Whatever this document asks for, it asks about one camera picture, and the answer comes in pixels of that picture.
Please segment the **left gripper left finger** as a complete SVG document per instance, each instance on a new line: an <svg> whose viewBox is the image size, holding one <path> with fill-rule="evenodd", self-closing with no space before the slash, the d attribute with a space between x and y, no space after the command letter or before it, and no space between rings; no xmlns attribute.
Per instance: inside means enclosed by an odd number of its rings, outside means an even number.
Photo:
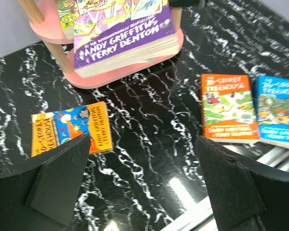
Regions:
<svg viewBox="0 0 289 231"><path fill-rule="evenodd" d="M0 168L0 231L64 231L74 212L91 141L80 135Z"/></svg>

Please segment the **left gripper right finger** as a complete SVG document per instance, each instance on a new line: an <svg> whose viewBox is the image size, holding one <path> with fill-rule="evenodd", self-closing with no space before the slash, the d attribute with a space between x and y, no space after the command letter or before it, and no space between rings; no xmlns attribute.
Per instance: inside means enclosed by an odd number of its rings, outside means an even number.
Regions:
<svg viewBox="0 0 289 231"><path fill-rule="evenodd" d="M289 172L198 136L195 149L220 231L289 231Z"/></svg>

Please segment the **130-storey treehouse orange book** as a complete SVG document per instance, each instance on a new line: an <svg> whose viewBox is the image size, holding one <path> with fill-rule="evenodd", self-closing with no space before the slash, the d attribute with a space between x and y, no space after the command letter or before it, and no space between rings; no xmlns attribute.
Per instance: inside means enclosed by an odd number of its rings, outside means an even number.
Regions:
<svg viewBox="0 0 289 231"><path fill-rule="evenodd" d="M90 138L89 154L113 150L105 102L31 116L31 156L54 149L82 134Z"/></svg>

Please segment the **78-storey treehouse orange book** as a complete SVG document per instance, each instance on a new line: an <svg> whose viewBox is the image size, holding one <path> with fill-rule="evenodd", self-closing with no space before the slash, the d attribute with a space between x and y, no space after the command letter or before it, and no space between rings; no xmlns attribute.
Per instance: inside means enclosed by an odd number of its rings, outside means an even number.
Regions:
<svg viewBox="0 0 289 231"><path fill-rule="evenodd" d="M202 74L200 82L203 136L215 142L258 142L249 76Z"/></svg>

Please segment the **26-storey treehouse blue book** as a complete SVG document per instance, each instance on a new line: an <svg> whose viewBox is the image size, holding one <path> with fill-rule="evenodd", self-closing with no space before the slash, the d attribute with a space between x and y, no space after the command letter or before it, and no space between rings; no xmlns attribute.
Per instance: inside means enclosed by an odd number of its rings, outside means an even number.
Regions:
<svg viewBox="0 0 289 231"><path fill-rule="evenodd" d="M289 79L259 76L255 103L260 142L289 149Z"/></svg>

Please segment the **52-storey treehouse purple book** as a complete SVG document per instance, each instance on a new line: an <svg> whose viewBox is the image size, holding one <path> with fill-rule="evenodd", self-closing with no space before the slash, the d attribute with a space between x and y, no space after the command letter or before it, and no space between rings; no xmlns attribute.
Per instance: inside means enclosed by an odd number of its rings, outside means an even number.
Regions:
<svg viewBox="0 0 289 231"><path fill-rule="evenodd" d="M167 0L78 0L74 71L82 78L178 51Z"/></svg>

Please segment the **65-storey treehouse green book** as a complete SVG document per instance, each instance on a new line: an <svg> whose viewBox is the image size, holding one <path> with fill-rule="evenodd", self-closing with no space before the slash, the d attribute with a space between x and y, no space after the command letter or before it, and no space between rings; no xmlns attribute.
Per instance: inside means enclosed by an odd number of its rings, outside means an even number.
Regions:
<svg viewBox="0 0 289 231"><path fill-rule="evenodd" d="M65 37L69 40L74 38L74 0L56 0L55 1L59 21Z"/></svg>

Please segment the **pink three-tier shelf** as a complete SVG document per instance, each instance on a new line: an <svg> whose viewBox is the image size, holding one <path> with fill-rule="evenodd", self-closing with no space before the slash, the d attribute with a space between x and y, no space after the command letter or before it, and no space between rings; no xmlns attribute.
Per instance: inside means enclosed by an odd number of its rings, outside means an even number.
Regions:
<svg viewBox="0 0 289 231"><path fill-rule="evenodd" d="M173 54L163 55L152 59L151 62L135 63L114 70L107 67L106 71L99 75L82 78L73 69L74 51L71 50L65 54L61 48L62 44L70 44L72 41L66 39L61 30L55 1L40 0L35 3L33 0L19 0L18 4L29 19L33 31L41 38L58 62L68 82L80 89L94 89L104 86L174 57Z"/></svg>

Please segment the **aluminium mounting rail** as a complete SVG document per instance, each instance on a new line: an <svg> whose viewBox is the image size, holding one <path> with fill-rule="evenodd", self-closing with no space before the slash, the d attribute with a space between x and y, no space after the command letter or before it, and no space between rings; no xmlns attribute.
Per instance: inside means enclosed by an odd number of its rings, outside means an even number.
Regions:
<svg viewBox="0 0 289 231"><path fill-rule="evenodd" d="M238 146L226 145L225 147L270 167L289 172L289 150L286 148L269 145L265 146L265 150L258 154L251 150L243 150ZM192 205L174 222L163 228L164 231L216 231L217 229L208 196Z"/></svg>

